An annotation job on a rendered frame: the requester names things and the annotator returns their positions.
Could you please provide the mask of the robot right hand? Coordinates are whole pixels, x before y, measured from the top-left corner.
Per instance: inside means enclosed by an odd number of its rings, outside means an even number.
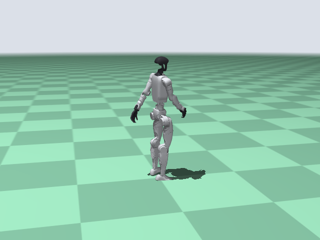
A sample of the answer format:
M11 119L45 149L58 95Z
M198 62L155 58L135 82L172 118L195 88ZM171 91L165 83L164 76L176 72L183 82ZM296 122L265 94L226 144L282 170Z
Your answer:
M179 110L181 113L182 113L182 118L184 118L185 117L185 115L186 115L186 108L184 108L184 111L182 111L182 110Z

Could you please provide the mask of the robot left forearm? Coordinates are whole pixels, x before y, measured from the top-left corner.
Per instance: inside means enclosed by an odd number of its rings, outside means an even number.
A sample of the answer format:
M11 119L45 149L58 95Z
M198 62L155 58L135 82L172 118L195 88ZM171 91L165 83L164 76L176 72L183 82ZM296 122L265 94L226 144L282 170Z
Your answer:
M144 90L145 90L145 89L144 89ZM143 90L143 92L144 92L144 90ZM143 92L141 93L140 98L139 98L139 100L138 100L138 102L137 102L137 104L136 104L136 105L138 105L137 110L139 110L139 109L141 108L141 106L143 105L145 99L147 98L147 97L143 94ZM135 105L135 106L136 106L136 105ZM134 106L134 107L135 107L135 106Z

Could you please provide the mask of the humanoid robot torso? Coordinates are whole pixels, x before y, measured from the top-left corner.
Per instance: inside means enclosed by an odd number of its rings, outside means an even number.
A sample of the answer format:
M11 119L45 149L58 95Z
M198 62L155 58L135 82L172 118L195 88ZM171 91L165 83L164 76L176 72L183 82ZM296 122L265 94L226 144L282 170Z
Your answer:
M156 120L160 120L160 116L165 114L164 103L167 102L168 94L166 87L163 85L162 79L168 78L164 73L161 76L156 76L156 73L151 78L151 94L152 100L156 102L155 108L153 109L153 116Z

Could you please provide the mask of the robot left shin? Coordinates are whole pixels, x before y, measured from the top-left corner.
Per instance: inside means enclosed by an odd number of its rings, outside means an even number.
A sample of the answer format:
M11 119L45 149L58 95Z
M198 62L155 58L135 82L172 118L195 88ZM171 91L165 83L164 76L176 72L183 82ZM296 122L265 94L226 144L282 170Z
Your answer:
M150 153L151 153L151 158L152 158L152 168L154 168L154 170L157 170L158 169L158 159L159 159L159 153L160 152L158 151L158 147L153 147L151 145L151 141L150 141Z

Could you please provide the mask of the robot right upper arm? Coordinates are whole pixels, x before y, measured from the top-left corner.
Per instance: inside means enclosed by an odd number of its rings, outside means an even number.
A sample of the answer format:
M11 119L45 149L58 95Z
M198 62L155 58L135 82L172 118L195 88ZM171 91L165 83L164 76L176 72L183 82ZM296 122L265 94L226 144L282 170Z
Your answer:
M170 101L173 102L173 96L175 96L173 94L173 88L172 88L172 81L170 78L167 78L167 77L164 77L161 79L162 80L162 84L165 86L165 89L166 89L166 92L167 92L167 95L168 95L168 98Z

